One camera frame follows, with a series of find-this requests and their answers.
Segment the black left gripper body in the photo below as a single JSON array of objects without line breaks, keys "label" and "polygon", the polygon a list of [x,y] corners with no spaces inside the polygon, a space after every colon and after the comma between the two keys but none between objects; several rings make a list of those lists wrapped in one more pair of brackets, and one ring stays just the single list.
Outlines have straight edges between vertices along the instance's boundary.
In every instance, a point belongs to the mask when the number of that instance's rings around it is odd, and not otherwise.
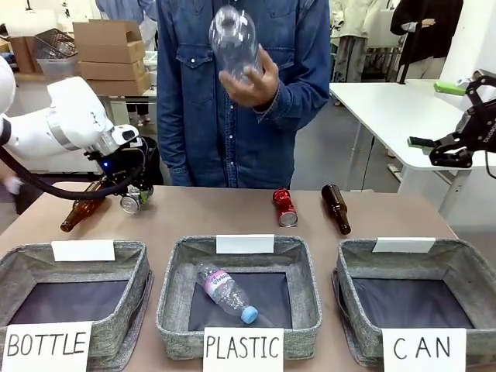
[{"label": "black left gripper body", "polygon": [[133,174],[130,184],[135,188],[141,181],[156,184],[156,141],[151,137],[139,136],[106,157],[96,151],[86,151],[85,156],[102,169],[99,180],[104,188],[121,184]]}]

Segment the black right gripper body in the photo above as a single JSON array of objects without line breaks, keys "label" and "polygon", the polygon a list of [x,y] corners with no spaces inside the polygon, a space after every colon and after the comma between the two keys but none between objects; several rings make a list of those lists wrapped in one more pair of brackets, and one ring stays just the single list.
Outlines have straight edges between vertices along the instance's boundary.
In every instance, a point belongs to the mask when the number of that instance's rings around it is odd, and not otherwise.
[{"label": "black right gripper body", "polygon": [[469,151],[495,151],[495,100],[484,102],[476,113],[474,107],[468,108],[456,126],[456,143]]}]

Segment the person's left hand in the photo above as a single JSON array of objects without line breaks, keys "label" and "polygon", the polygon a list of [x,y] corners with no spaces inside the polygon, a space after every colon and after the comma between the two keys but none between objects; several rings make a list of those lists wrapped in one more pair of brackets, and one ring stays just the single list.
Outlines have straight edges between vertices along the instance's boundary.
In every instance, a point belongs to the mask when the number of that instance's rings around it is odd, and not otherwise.
[{"label": "person's left hand", "polygon": [[258,46],[258,57],[260,69],[244,67],[245,80],[238,81],[227,71],[219,72],[219,80],[232,101],[263,112],[277,95],[279,76],[277,65],[261,45]]}]

